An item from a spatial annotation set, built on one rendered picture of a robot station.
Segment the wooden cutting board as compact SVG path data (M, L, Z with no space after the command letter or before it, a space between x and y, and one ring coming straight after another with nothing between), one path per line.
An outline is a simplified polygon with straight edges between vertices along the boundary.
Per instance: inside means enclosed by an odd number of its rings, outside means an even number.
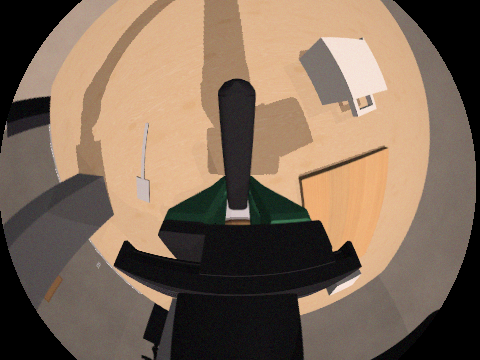
M383 204L388 157L382 147L298 177L302 206L322 222L333 252L352 241L358 258L365 255Z

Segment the round cheese pizza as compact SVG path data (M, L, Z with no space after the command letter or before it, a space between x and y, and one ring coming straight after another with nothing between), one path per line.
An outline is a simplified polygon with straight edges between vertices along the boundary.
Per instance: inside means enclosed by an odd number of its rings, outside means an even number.
M250 224L250 220L248 220L248 219L230 219L230 220L226 220L225 224Z

